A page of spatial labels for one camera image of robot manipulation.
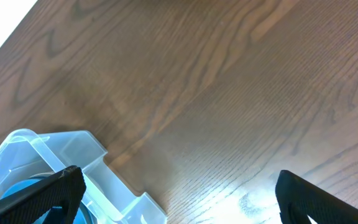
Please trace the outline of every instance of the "wooden surface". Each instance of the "wooden surface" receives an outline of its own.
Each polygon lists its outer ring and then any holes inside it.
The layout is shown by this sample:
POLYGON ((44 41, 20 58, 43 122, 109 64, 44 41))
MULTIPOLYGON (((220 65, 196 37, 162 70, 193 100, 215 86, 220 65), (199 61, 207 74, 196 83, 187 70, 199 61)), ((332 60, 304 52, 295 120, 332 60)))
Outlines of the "wooden surface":
POLYGON ((0 49, 0 143, 87 129, 169 223, 277 223, 289 169, 358 208, 358 1, 40 0, 0 49))

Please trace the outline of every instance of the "plastic container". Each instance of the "plastic container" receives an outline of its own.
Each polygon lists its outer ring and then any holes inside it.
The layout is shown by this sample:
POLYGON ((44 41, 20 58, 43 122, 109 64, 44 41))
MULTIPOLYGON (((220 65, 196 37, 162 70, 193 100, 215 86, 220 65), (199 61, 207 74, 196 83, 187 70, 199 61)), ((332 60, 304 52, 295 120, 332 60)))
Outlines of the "plastic container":
POLYGON ((106 153, 88 131, 14 131, 0 146, 0 199, 19 181, 76 165, 86 184, 82 203, 98 223, 166 223, 166 214, 147 193, 136 197, 105 165, 106 153))

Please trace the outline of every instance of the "black object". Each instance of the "black object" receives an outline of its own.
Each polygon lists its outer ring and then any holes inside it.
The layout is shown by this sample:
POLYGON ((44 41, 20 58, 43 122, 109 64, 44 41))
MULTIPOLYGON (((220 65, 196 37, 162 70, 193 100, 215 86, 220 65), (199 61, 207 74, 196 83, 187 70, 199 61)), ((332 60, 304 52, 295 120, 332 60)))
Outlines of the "black object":
POLYGON ((276 197, 283 224, 358 223, 358 209, 321 190, 288 170, 282 170, 276 197))
POLYGON ((0 200, 0 223, 73 223, 85 193, 82 171, 70 166, 0 200))

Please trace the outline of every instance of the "translucent plastic box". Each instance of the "translucent plastic box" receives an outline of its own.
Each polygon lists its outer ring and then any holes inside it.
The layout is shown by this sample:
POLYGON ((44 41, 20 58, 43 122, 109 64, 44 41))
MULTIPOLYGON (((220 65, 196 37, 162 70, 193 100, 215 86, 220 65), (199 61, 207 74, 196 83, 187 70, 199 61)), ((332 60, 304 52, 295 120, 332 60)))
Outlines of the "translucent plastic box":
POLYGON ((76 165, 86 184, 82 202, 98 223, 166 223, 165 213, 147 193, 136 197, 105 165, 106 153, 87 131, 14 131, 0 146, 0 199, 20 180, 76 165))

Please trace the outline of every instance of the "round blue object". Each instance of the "round blue object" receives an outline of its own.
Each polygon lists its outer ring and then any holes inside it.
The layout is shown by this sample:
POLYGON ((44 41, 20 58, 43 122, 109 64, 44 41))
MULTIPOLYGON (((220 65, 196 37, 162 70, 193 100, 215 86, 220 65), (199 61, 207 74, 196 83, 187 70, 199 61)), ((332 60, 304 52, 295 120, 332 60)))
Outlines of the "round blue object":
MULTIPOLYGON (((22 180, 13 186, 11 186, 9 189, 6 190, 6 192, 2 195, 2 198, 5 198, 7 196, 10 196, 11 194, 14 194, 34 183, 37 183, 38 181, 42 180, 43 178, 31 178, 27 180, 22 180)), ((39 219, 37 219, 34 223, 41 224, 44 222, 45 218, 47 217, 48 212, 43 214, 39 219)), ((80 207, 77 211, 77 214, 74 218, 74 224, 90 224, 92 222, 91 214, 89 213, 88 209, 81 203, 80 207)))

